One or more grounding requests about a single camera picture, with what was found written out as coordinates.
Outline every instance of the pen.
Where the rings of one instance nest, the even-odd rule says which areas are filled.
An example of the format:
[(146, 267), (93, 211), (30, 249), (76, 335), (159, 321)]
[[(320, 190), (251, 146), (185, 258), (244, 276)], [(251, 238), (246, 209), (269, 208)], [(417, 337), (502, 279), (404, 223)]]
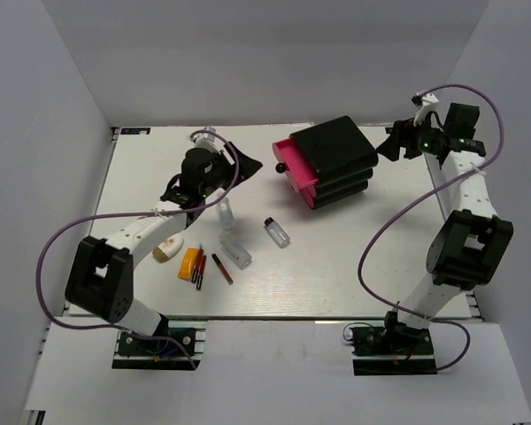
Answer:
[(201, 266), (201, 259), (203, 258), (203, 254), (204, 254), (204, 249), (203, 249), (203, 246), (201, 245), (201, 249), (198, 250), (198, 254), (196, 255), (195, 269), (193, 270), (193, 275), (191, 276), (191, 281), (193, 283), (196, 282), (196, 278), (198, 277), (199, 267)]
[(196, 290), (201, 290), (203, 286), (204, 266), (206, 265), (206, 255), (201, 258), (201, 266), (198, 270), (198, 277), (196, 278)]
[(227, 282), (231, 285), (232, 283), (234, 283), (234, 281), (232, 280), (232, 277), (230, 277), (230, 274), (227, 272), (226, 268), (224, 267), (224, 265), (222, 264), (222, 262), (219, 260), (219, 256), (216, 255), (216, 254), (212, 254), (212, 259), (214, 260), (214, 262), (216, 263), (216, 265), (219, 267), (220, 269), (220, 272), (222, 272), (222, 275), (224, 276), (224, 278), (227, 280)]

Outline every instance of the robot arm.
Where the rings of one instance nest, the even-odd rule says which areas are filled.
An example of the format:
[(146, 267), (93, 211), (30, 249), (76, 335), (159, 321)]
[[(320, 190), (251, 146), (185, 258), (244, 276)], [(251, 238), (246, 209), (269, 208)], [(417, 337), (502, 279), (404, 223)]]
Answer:
[[(260, 162), (233, 144), (227, 144), (226, 149), (238, 158), (235, 185), (261, 168)], [(230, 186), (234, 177), (235, 166), (216, 149), (214, 137), (198, 137), (185, 155), (181, 174), (169, 181), (154, 206), (154, 215), (142, 217), (104, 239), (87, 236), (81, 241), (65, 299), (122, 328), (149, 336), (165, 335), (167, 318), (134, 298), (134, 269), (155, 246), (190, 226), (201, 214), (204, 200), (216, 189)], [(165, 215), (178, 208), (185, 213)]]
[[(399, 305), (428, 318), (435, 317), (455, 296), (487, 284), (509, 244), (513, 226), (500, 220), (490, 203), (485, 177), (479, 173), (486, 151), (474, 140), (479, 117), (475, 106), (452, 104), (442, 128), (430, 124), (438, 101), (433, 96), (414, 98), (419, 105), (415, 118), (396, 121), (378, 152), (392, 161), (411, 159), (425, 152), (435, 156), (445, 181), (471, 170), (477, 173), (447, 188), (450, 215), (427, 254), (427, 271), (415, 290)], [(404, 311), (386, 315), (390, 345), (415, 345), (425, 335), (428, 319)]]

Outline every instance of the red pen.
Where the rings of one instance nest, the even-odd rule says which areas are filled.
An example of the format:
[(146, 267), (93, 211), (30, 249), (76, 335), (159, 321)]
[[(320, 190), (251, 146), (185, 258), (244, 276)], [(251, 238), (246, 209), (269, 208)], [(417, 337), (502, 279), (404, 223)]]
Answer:
[(214, 260), (216, 265), (219, 267), (220, 272), (222, 273), (224, 278), (227, 280), (228, 284), (231, 285), (232, 283), (234, 283), (234, 281), (232, 280), (232, 277), (230, 277), (230, 274), (227, 272), (226, 268), (222, 264), (222, 261), (219, 260), (219, 256), (216, 254), (212, 254), (212, 259)]
[(196, 290), (201, 290), (203, 287), (203, 277), (204, 277), (204, 265), (206, 264), (206, 255), (203, 255), (201, 259), (201, 266), (198, 270), (198, 277), (196, 278)]

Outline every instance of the white enclosure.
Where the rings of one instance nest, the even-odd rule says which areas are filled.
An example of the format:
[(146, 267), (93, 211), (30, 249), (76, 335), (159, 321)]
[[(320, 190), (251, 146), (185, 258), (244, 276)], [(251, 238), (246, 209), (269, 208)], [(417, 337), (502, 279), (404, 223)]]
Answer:
[[(488, 183), (515, 235), (478, 297), (531, 409), (531, 1), (0, 0), (0, 424), (17, 423), (47, 324), (39, 251), (95, 211), (110, 126), (391, 122), (447, 81), (482, 89), (505, 119)], [(483, 106), (476, 137), (495, 149), (484, 104), (439, 97)], [(87, 231), (46, 265), (56, 313)]]

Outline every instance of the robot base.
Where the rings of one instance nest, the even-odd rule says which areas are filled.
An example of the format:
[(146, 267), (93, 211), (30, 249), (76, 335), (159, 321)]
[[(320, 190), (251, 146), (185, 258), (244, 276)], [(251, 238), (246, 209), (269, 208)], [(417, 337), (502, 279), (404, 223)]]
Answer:
[(356, 327), (352, 331), (352, 365), (355, 376), (436, 375), (433, 343), (428, 330), (414, 346), (392, 350), (381, 337), (382, 327)]
[[(181, 343), (198, 366), (202, 353), (196, 352), (196, 331), (195, 328), (169, 328), (168, 335)], [(173, 344), (136, 339), (120, 332), (112, 369), (193, 370), (193, 367)]]

